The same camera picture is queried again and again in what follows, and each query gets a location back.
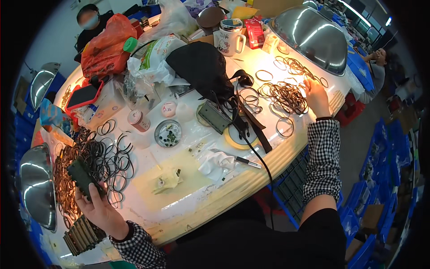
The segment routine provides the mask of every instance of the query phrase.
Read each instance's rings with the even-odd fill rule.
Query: plastic bottle
[[[135,50],[140,48],[144,43],[139,42],[139,40],[135,39],[134,37],[129,37],[126,42],[124,43],[123,50],[130,53],[130,55],[133,54]],[[147,46],[139,49],[134,55],[134,58],[141,59],[143,55],[146,53]]]

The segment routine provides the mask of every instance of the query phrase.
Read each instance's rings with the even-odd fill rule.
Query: person's left hand
[[[83,197],[79,188],[75,190],[75,201],[85,217],[94,225],[117,240],[123,240],[129,233],[129,226],[123,216],[113,208],[108,196],[100,198],[93,183],[88,186],[92,202]]]

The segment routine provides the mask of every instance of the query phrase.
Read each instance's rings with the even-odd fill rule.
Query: checkered sleeve
[[[307,204],[318,195],[328,194],[337,202],[342,186],[339,180],[339,122],[329,119],[311,123],[307,128],[307,136],[310,161],[302,200]]]
[[[109,240],[121,254],[124,261],[133,263],[137,268],[165,269],[166,254],[157,249],[152,243],[151,236],[140,225],[130,220],[127,220],[127,223],[130,228],[133,227],[134,229],[129,240],[117,242],[109,236]]]

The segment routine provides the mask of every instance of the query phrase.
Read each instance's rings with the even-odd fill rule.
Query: person's right hand
[[[313,79],[305,79],[303,83],[306,85],[304,91],[307,105],[312,109],[316,117],[331,117],[329,98],[324,87]]]
[[[82,195],[79,188],[75,190],[75,201],[82,213],[108,235],[117,240],[123,240],[129,232],[129,226],[123,216],[109,204],[107,195],[100,198],[93,183],[90,183],[88,188],[92,202]]]

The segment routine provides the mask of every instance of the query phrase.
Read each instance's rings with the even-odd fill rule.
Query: metal lamp shade
[[[317,10],[296,6],[269,22],[269,27],[292,49],[321,69],[343,76],[347,65],[347,42],[342,31]]]
[[[43,98],[45,97],[46,92],[49,89],[54,77],[58,73],[58,69],[61,64],[56,62],[49,62],[42,65],[40,71],[36,74],[33,81],[30,85],[30,99],[31,105],[33,106],[34,111],[36,111]]]
[[[46,143],[29,149],[19,165],[21,196],[30,216],[42,227],[55,231],[55,192],[52,162]]]

